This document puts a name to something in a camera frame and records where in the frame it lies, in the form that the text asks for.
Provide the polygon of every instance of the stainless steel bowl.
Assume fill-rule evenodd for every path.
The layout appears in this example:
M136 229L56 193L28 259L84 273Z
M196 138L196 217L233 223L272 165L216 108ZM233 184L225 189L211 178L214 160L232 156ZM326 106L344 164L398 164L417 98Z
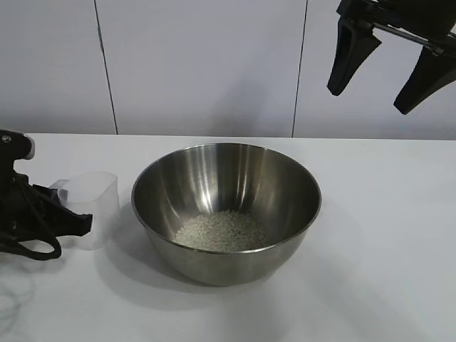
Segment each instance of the stainless steel bowl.
M132 204L147 235L176 270L202 283L229 286L259 279L298 248L321 205L311 173L262 147L218 143L173 152L135 183ZM242 252L208 252L174 243L199 214L249 213L276 243Z

